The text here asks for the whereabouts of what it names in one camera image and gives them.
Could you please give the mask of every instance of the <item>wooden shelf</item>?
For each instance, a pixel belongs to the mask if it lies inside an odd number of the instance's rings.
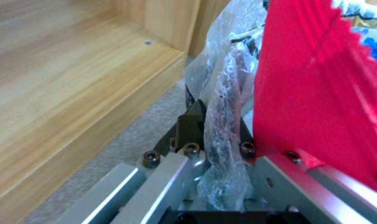
[[[184,64],[106,1],[0,1],[0,222],[35,209]]]

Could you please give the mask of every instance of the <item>plastic bag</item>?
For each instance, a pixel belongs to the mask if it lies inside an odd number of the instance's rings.
[[[253,93],[266,13],[263,0],[232,0],[185,72],[191,94],[208,105],[204,145],[211,167],[197,187],[210,210],[240,210],[250,185],[239,152],[240,117]]]

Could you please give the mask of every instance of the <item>screw hole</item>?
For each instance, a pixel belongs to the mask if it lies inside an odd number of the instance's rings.
[[[147,153],[146,154],[146,157],[147,159],[154,159],[157,155],[153,152],[150,152],[150,153]]]
[[[244,144],[244,147],[248,148],[248,149],[252,149],[253,145],[251,143],[247,142],[247,143]]]
[[[189,144],[189,145],[187,146],[187,148],[188,148],[188,149],[196,149],[197,146],[194,145],[194,144]]]
[[[274,187],[274,183],[270,178],[267,178],[267,184],[269,187]]]

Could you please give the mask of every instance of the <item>machine part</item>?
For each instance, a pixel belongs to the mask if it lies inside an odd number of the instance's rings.
[[[377,192],[330,166],[307,173],[366,219],[377,223]]]
[[[141,170],[121,163],[62,214],[55,224],[108,223],[144,181]]]
[[[184,155],[188,156],[190,159],[198,158],[200,156],[200,150],[200,145],[195,142],[189,142],[183,147]]]
[[[201,100],[197,100],[197,101],[195,101],[195,103],[192,106],[190,106],[190,108],[186,111],[185,114],[199,115],[199,116],[202,117],[202,119],[204,119],[205,114],[206,114],[206,107],[202,103]],[[169,153],[169,149],[170,149],[170,146],[169,146],[170,145],[170,139],[176,138],[176,136],[177,136],[177,122],[158,141],[158,143],[156,144],[156,146],[154,147],[153,150],[159,152],[159,154],[161,154],[163,156],[166,156]]]
[[[171,211],[168,210],[160,224],[309,224],[306,218],[297,212],[210,212],[210,211]]]
[[[193,161],[169,153],[112,221],[113,224],[158,223],[168,208],[176,210],[194,181]]]
[[[284,155],[296,165],[300,165],[302,163],[302,157],[295,151],[287,151],[284,153]]]
[[[151,150],[143,154],[142,162],[143,166],[147,168],[155,168],[161,161],[160,154],[157,151]]]
[[[241,155],[245,159],[251,159],[256,156],[256,149],[250,142],[242,142],[240,147]]]
[[[280,154],[259,157],[248,173],[277,211],[294,206],[311,223],[370,223]]]
[[[202,115],[184,114],[177,118],[176,149],[187,143],[196,142],[204,148],[204,118]]]

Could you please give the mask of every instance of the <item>black metal part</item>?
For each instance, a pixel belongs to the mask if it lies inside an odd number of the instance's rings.
[[[190,90],[188,89],[188,86],[186,85],[186,108],[190,108],[195,103],[195,99],[193,95],[191,94]]]
[[[225,212],[225,211],[171,211],[168,210],[160,224],[308,224],[299,212]]]
[[[242,142],[240,146],[241,155],[246,159],[251,159],[256,156],[256,149],[251,142]]]
[[[195,101],[195,103],[193,105],[190,106],[190,108],[188,108],[188,110],[186,111],[186,113],[184,113],[184,115],[195,115],[195,116],[199,116],[199,117],[196,117],[195,119],[196,120],[202,120],[204,121],[205,120],[205,115],[206,115],[206,107],[205,105],[202,103],[201,100],[197,100]],[[203,124],[200,126],[200,129],[199,131],[201,133],[203,133]],[[169,129],[169,131],[167,131],[167,133],[158,141],[158,143],[156,144],[156,146],[154,147],[154,151],[157,151],[159,152],[159,154],[163,155],[163,156],[166,156],[169,151],[170,151],[170,139],[171,138],[176,138],[175,140],[175,147],[176,149],[180,149],[177,147],[177,122]]]
[[[296,165],[302,163],[302,157],[295,151],[286,151],[284,155]]]
[[[154,147],[160,155],[166,156],[170,152],[170,139],[175,138],[175,149],[179,149],[190,142],[197,143],[204,149],[204,121],[206,116],[206,106],[201,100],[197,100],[188,108],[186,113],[179,116],[176,124],[158,141]],[[240,125],[241,142],[253,142],[244,120],[241,118]]]
[[[204,148],[204,118],[201,115],[184,114],[177,118],[176,150],[190,142]]]
[[[143,154],[142,162],[143,166],[147,168],[155,168],[160,163],[160,155],[157,151],[147,151]]]
[[[195,142],[189,142],[184,145],[184,154],[190,158],[198,158],[200,156],[200,146]]]

